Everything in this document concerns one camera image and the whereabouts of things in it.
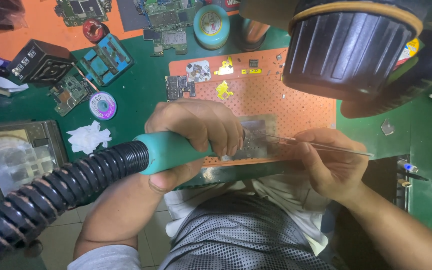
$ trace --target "tissue paper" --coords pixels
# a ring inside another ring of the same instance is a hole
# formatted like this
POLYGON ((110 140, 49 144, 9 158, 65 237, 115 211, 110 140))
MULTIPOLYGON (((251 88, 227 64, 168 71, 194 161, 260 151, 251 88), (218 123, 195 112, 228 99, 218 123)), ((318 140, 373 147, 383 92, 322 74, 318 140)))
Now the tissue paper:
POLYGON ((83 151, 85 154, 91 154, 100 143, 103 143, 103 147, 108 147, 108 141, 111 141, 111 132, 106 128, 103 131, 99 131, 99 122, 94 120, 89 126, 83 126, 76 130, 68 131, 69 135, 72 135, 68 139, 71 144, 71 149, 74 153, 83 151))

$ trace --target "person's right hand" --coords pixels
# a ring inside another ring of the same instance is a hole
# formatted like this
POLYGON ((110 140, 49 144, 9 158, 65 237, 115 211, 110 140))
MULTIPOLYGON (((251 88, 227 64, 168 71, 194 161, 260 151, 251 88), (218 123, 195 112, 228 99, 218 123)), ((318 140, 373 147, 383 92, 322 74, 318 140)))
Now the person's right hand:
POLYGON ((317 151, 305 142, 330 144, 335 147, 366 151, 366 147, 336 129, 314 128, 298 133, 295 156, 309 172, 313 189, 321 196, 344 204, 364 186, 361 181, 368 157, 353 153, 317 151))

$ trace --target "red solder wire spool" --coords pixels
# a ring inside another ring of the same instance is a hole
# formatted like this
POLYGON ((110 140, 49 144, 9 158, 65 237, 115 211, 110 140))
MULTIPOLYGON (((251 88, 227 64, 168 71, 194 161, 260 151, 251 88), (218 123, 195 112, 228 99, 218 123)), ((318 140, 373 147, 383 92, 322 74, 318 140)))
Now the red solder wire spool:
POLYGON ((82 24, 82 33, 89 41, 98 44, 110 33, 110 30, 104 23, 96 19, 87 19, 82 24))

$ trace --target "black corrugated hose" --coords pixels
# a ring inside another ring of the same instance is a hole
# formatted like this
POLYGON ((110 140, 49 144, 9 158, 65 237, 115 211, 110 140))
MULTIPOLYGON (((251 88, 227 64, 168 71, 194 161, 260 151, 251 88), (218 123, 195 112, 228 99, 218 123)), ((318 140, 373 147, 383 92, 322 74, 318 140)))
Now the black corrugated hose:
POLYGON ((140 141, 118 144, 66 163, 0 200, 0 258, 23 248, 68 209, 125 176, 143 171, 148 149, 140 141))

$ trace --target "orange surface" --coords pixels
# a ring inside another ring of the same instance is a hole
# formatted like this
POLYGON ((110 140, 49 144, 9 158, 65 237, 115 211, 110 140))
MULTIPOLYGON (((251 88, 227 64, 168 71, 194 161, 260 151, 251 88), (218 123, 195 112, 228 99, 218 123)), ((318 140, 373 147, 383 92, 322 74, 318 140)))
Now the orange surface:
MULTIPOLYGON (((274 114, 276 115, 277 135, 293 137, 296 133, 309 128, 334 128, 336 124, 336 100, 290 89, 281 81, 283 68, 279 66, 286 59, 286 51, 281 53, 284 50, 284 48, 279 48, 232 54, 233 73, 226 75, 214 75, 213 72, 219 69, 228 55, 173 61, 169 63, 169 72, 171 76, 186 75, 187 64, 207 60, 211 69, 211 79, 206 82, 195 83, 195 98, 223 102, 233 110, 236 116, 274 114), (282 59, 278 61, 276 55, 279 53, 281 53, 282 59), (242 69, 249 69, 249 59, 259 60, 258 68, 262 69, 261 74, 241 74, 242 69), (228 91, 234 93, 224 101, 217 97, 215 90, 223 80, 228 83, 228 91)), ((288 160, 292 157, 287 148, 287 146, 286 150, 280 148, 279 154, 272 158, 220 161, 217 157, 207 157, 204 167, 288 160)))
MULTIPOLYGON (((22 27, 14 31, 0 31, 0 57, 13 60, 16 54, 26 45, 28 40, 35 39, 56 44, 75 51, 92 47, 94 44, 89 42, 83 35, 82 26, 67 27, 63 18, 58 17, 54 12, 56 0, 21 0, 26 14, 24 20, 27 27, 22 27)), ((118 11, 118 3, 112 0, 111 12, 107 13, 107 25, 111 34, 120 40, 141 36, 142 30, 124 32, 118 11)), ((237 11, 228 12, 228 15, 237 14, 237 11)))

